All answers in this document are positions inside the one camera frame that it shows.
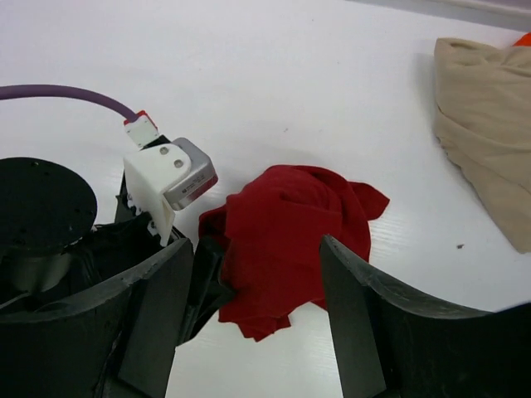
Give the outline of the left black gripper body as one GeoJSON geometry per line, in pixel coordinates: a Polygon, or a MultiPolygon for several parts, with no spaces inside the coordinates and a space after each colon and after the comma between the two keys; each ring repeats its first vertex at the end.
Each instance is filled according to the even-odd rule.
{"type": "Polygon", "coordinates": [[[128,203],[120,186],[115,218],[96,221],[99,205],[78,173],[39,158],[1,161],[1,315],[63,307],[163,250],[151,215],[128,203]]]}

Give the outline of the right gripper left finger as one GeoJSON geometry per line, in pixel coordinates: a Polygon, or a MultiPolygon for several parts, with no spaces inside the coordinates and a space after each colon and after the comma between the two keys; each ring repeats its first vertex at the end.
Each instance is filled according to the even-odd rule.
{"type": "Polygon", "coordinates": [[[33,313],[1,317],[3,397],[163,397],[192,276],[181,239],[33,313]]]}

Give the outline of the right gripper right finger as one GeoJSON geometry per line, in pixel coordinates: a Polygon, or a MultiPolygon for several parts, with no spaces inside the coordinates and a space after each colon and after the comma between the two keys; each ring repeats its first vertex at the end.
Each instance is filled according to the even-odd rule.
{"type": "Polygon", "coordinates": [[[530,306],[486,312],[426,294],[321,240],[346,397],[527,397],[530,306]]]}

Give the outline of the red t shirt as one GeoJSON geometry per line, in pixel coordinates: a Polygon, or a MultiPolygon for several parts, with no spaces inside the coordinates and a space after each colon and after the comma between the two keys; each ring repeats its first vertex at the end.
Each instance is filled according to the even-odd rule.
{"type": "Polygon", "coordinates": [[[220,308],[220,322],[259,342],[289,327],[299,306],[325,308],[321,239],[331,235],[368,260],[369,223],[389,203],[378,189],[328,169],[275,165],[204,212],[198,234],[224,249],[222,281],[235,292],[220,308]]]}

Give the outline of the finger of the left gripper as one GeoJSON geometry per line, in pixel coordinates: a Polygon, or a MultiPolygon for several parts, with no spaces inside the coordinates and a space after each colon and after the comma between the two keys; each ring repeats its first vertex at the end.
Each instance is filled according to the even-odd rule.
{"type": "Polygon", "coordinates": [[[224,257],[225,250],[211,236],[198,241],[177,346],[195,338],[211,317],[235,297],[235,291],[222,281],[224,257]]]}

